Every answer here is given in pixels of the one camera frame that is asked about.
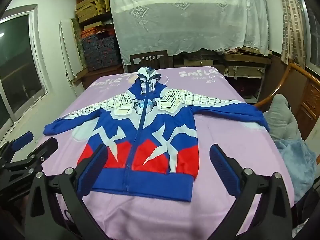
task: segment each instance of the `white cloth cover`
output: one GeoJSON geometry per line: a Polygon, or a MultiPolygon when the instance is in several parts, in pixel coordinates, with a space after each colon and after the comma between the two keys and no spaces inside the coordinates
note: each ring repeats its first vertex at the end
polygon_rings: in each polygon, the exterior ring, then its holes
{"type": "Polygon", "coordinates": [[[248,46],[268,55],[265,0],[110,0],[124,64],[130,55],[168,55],[248,46]]]}

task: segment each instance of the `blue blanket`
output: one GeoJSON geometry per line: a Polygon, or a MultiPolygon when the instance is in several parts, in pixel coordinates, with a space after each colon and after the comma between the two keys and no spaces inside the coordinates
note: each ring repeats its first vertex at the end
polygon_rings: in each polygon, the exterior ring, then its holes
{"type": "Polygon", "coordinates": [[[316,173],[316,154],[304,140],[274,140],[290,174],[297,203],[312,187],[316,173]]]}

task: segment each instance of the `stacked box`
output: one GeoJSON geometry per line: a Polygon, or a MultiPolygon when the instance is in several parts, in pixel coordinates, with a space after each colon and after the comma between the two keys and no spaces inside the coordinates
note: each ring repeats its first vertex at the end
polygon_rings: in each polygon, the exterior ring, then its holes
{"type": "Polygon", "coordinates": [[[91,28],[94,28],[94,27],[98,27],[98,26],[104,26],[104,24],[100,21],[100,22],[96,22],[96,23],[92,23],[92,24],[86,25],[83,28],[84,28],[84,30],[87,30],[87,29],[91,29],[91,28]]]}
{"type": "Polygon", "coordinates": [[[103,26],[97,26],[97,27],[85,29],[84,31],[81,32],[81,38],[89,37],[94,34],[103,32],[103,30],[104,30],[103,26]]]}
{"type": "Polygon", "coordinates": [[[121,63],[121,57],[116,46],[116,37],[109,36],[99,39],[97,34],[82,38],[84,57],[88,71],[97,70],[121,63]]]}
{"type": "Polygon", "coordinates": [[[76,5],[76,14],[79,23],[89,20],[95,16],[105,14],[105,1],[103,0],[84,0],[76,5]]]}

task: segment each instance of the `cardboard box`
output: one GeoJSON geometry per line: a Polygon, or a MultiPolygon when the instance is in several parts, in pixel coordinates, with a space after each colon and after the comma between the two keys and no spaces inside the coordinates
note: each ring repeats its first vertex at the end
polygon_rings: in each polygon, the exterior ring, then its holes
{"type": "Polygon", "coordinates": [[[94,28],[89,28],[89,29],[86,29],[84,31],[81,32],[81,38],[85,38],[85,37],[88,37],[88,36],[91,36],[91,35],[94,35],[94,34],[97,34],[99,32],[98,29],[96,29],[95,27],[94,28]]]}
{"type": "Polygon", "coordinates": [[[102,22],[96,22],[96,23],[84,26],[83,29],[87,30],[87,29],[90,29],[90,28],[93,28],[93,27],[98,27],[98,26],[103,26],[103,25],[104,24],[102,22]]]}
{"type": "Polygon", "coordinates": [[[98,11],[97,10],[93,10],[91,13],[85,14],[85,15],[79,17],[79,23],[84,22],[86,20],[89,20],[89,19],[91,19],[91,18],[93,18],[95,16],[98,16],[98,15],[99,15],[98,11]]]}
{"type": "Polygon", "coordinates": [[[90,6],[82,11],[80,11],[79,13],[77,13],[78,18],[86,15],[86,14],[90,14],[92,12],[95,12],[97,10],[96,6],[94,4],[92,4],[93,6],[90,6]]]}
{"type": "Polygon", "coordinates": [[[110,11],[110,3],[109,0],[104,0],[105,1],[105,5],[106,5],[106,12],[110,11]]]}
{"type": "Polygon", "coordinates": [[[87,3],[86,5],[82,6],[79,10],[76,11],[76,14],[78,15],[79,13],[81,13],[83,10],[89,8],[89,7],[95,7],[96,8],[96,5],[92,2],[90,3],[87,3]]]}
{"type": "Polygon", "coordinates": [[[102,7],[104,2],[102,0],[95,0],[97,11],[99,14],[106,13],[106,10],[102,7]]]}
{"type": "Polygon", "coordinates": [[[85,6],[88,3],[94,2],[95,0],[84,0],[76,4],[76,10],[79,10],[82,6],[85,6]]]}

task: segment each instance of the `screw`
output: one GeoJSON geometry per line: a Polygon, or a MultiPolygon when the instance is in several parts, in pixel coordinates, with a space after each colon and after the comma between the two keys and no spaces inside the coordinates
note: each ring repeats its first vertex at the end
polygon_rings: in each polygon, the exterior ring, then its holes
{"type": "Polygon", "coordinates": [[[281,174],[279,173],[279,172],[275,172],[275,177],[277,178],[277,179],[281,179],[281,174]]]}
{"type": "Polygon", "coordinates": [[[43,175],[43,173],[42,173],[41,171],[39,171],[39,172],[37,172],[36,177],[37,177],[37,178],[41,178],[42,175],[43,175]]]}
{"type": "Polygon", "coordinates": [[[65,171],[64,171],[65,174],[67,175],[70,175],[73,173],[73,168],[67,168],[65,171]]]}
{"type": "Polygon", "coordinates": [[[253,173],[253,171],[250,168],[245,168],[244,173],[247,175],[251,175],[253,173]]]}

